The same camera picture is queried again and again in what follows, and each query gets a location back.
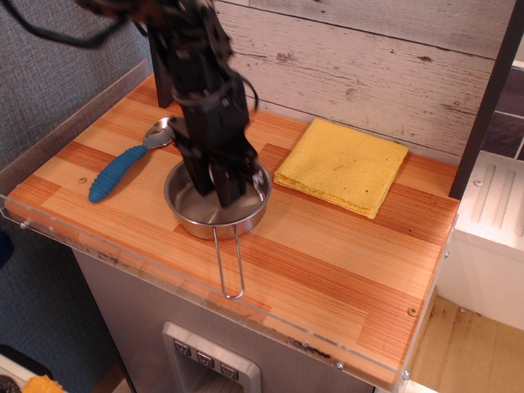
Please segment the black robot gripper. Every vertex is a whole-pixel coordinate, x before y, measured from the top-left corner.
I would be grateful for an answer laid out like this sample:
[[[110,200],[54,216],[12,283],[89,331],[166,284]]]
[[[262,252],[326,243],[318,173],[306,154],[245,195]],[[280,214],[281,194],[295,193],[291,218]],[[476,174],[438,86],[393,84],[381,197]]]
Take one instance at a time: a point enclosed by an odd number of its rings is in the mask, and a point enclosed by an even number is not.
[[[255,172],[257,152],[245,136],[249,111],[244,87],[252,84],[229,79],[211,92],[190,79],[173,82],[185,120],[175,140],[186,170],[200,195],[215,185],[220,205],[228,207],[246,194]]]

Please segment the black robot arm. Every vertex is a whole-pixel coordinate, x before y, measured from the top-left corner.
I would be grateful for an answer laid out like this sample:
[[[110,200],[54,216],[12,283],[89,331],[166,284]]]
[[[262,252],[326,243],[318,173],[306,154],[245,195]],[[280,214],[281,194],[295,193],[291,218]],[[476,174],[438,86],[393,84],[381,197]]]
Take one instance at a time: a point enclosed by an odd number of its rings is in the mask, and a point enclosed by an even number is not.
[[[211,1],[81,1],[95,15],[127,18],[146,27],[169,71],[183,118],[171,120],[174,145],[196,190],[215,192],[223,207],[246,192],[255,172],[247,141],[247,81],[229,64],[233,54]]]

